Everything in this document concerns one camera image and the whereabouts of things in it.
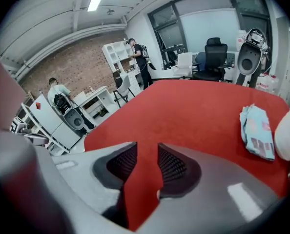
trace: white shelving unit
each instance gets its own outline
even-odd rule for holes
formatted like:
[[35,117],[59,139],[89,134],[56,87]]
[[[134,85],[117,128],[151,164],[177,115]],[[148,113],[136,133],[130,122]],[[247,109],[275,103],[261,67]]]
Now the white shelving unit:
[[121,61],[128,59],[129,55],[133,54],[131,46],[127,45],[125,41],[106,44],[102,47],[102,51],[111,71],[118,71],[119,73],[124,73]]

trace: red tablecloth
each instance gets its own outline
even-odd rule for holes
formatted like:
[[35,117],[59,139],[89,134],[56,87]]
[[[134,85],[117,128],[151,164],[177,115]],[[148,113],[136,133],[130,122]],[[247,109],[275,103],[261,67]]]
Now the red tablecloth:
[[250,154],[241,139],[239,113],[255,103],[269,117],[272,133],[288,112],[277,96],[238,85],[161,80],[110,116],[84,141],[86,151],[138,142],[137,164],[124,185],[129,229],[137,229],[157,207],[156,192],[163,186],[157,165],[157,143],[164,142],[233,161],[286,194],[288,163]]

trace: blue cloth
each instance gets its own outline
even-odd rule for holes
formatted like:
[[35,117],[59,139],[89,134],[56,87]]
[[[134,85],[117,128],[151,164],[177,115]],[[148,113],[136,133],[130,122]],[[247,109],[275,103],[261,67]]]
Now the blue cloth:
[[254,104],[240,113],[241,135],[246,149],[267,160],[274,160],[274,144],[266,111]]

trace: man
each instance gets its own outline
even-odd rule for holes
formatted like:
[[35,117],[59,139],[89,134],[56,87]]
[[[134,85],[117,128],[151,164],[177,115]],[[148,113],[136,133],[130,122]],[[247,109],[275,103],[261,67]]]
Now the man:
[[[94,128],[94,125],[87,119],[84,117],[83,115],[83,109],[80,109],[70,98],[70,90],[67,89],[64,85],[62,84],[58,84],[57,80],[55,78],[51,78],[48,81],[49,85],[51,86],[50,90],[48,91],[47,94],[47,99],[50,103],[50,105],[52,107],[55,106],[55,95],[59,95],[59,94],[63,94],[66,97],[68,97],[68,99],[70,100],[69,103],[72,103],[72,106],[74,107],[74,109],[81,115],[82,119],[84,120],[85,125],[91,130]],[[80,133],[83,135],[87,134],[86,129],[83,127],[82,129],[80,129]]]
[[137,65],[139,66],[141,71],[141,76],[144,82],[145,89],[148,87],[148,85],[153,84],[153,81],[147,69],[148,68],[147,60],[142,55],[142,47],[139,44],[137,44],[133,38],[130,38],[127,43],[130,44],[131,47],[134,47],[134,54],[130,55],[130,57],[136,59]]

